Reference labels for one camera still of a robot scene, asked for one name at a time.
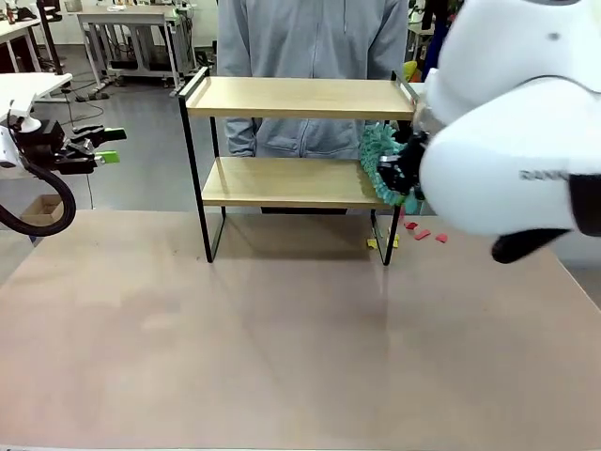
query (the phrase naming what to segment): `beige tabletop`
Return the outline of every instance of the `beige tabletop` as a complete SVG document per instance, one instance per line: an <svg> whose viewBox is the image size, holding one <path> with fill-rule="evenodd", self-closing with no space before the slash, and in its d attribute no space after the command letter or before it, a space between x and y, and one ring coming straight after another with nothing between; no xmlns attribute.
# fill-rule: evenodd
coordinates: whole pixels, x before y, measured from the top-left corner
<svg viewBox="0 0 601 451"><path fill-rule="evenodd" d="M586 450L601 315L549 251L421 218L387 270L369 219L79 212L0 289L0 443Z"/></svg>

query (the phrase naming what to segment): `black cable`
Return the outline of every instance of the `black cable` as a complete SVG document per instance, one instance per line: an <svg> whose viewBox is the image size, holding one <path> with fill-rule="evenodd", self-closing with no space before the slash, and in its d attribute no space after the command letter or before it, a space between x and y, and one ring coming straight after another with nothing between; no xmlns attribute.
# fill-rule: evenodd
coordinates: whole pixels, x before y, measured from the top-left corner
<svg viewBox="0 0 601 451"><path fill-rule="evenodd" d="M92 194L92 186L90 185L90 176L89 174L85 174L85 178L87 179L87 191L90 193L90 209L94 209L94 195Z"/></svg>
<svg viewBox="0 0 601 451"><path fill-rule="evenodd" d="M75 211L77 210L75 197L73 196L73 192L69 186L67 186L63 180L61 180L52 172L27 161L23 154L23 148L19 145L19 142L12 132L10 126L10 113L11 111L8 109L8 134L19 151L24 169L36 176L38 179L45 181L56 190L63 202L64 210L63 215L54 224L38 226L23 222L21 219L15 217L10 211L0 205L0 222L15 232L28 235L30 237L50 237L52 235L56 235L57 233L60 233L69 227L75 219Z"/></svg>
<svg viewBox="0 0 601 451"><path fill-rule="evenodd" d="M100 117L104 114L104 110L102 108L100 108L99 106L93 105L92 103L86 102L85 103L88 106L91 106L92 108L96 108L97 110L100 110L99 113L96 113L95 115L92 116L86 116L86 117L80 117L78 119L73 119L73 120L68 120L66 122L61 122L60 125L65 125L65 124L75 124L76 122L81 122L82 120L89 120L89 119L94 119L96 117Z"/></svg>
<svg viewBox="0 0 601 451"><path fill-rule="evenodd" d="M129 59L135 58L135 52L133 51L133 46L131 44L122 44L121 42L113 43L110 38L107 37L107 39L109 41L109 44L112 45L116 51L120 52L121 54L125 54L125 56Z"/></svg>
<svg viewBox="0 0 601 451"><path fill-rule="evenodd" d="M94 73L94 72L92 72L92 70L86 70L85 72L74 73L73 80L75 80L77 77L81 77L82 75L88 75L88 74L91 75L92 73Z"/></svg>
<svg viewBox="0 0 601 451"><path fill-rule="evenodd" d="M90 83L88 83L87 85L83 85L83 86L79 86L79 87L74 87L71 91L75 92L75 91L79 91L82 89L86 89L87 87L90 87L92 85L96 84L96 80L91 80Z"/></svg>

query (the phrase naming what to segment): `hoodie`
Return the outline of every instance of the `hoodie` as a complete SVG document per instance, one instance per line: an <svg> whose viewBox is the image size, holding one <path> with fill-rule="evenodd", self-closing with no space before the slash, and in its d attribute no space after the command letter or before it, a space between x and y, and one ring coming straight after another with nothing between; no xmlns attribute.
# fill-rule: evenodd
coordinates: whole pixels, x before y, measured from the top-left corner
<svg viewBox="0 0 601 451"><path fill-rule="evenodd" d="M407 22L408 0L222 0L218 75L388 80L403 68ZM229 118L225 133L237 156L357 159L364 126Z"/></svg>

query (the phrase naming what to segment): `white robot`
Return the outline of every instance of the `white robot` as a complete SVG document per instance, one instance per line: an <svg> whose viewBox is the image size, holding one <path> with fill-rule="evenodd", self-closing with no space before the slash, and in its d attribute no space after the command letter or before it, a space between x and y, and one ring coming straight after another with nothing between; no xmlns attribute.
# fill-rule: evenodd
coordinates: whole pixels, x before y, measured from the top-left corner
<svg viewBox="0 0 601 451"><path fill-rule="evenodd" d="M395 163L402 186L387 181L401 193L421 183L451 225L501 236L499 262L573 230L601 237L593 1L468 0L426 80L416 134Z"/></svg>

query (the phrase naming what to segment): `yellow object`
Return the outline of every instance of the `yellow object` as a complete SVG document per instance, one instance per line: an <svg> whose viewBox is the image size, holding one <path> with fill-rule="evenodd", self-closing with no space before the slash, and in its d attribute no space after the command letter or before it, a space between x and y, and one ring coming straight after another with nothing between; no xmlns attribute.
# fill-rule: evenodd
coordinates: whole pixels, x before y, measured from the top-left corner
<svg viewBox="0 0 601 451"><path fill-rule="evenodd" d="M398 249L398 240L399 237L398 235L394 238L394 249ZM370 249L376 249L378 248L378 241L375 238L370 238L369 240L367 240L367 247L369 247Z"/></svg>
<svg viewBox="0 0 601 451"><path fill-rule="evenodd" d="M417 61L408 61L403 65L403 75L405 76L405 80L408 82L411 81L413 75L415 75L415 71L417 70Z"/></svg>

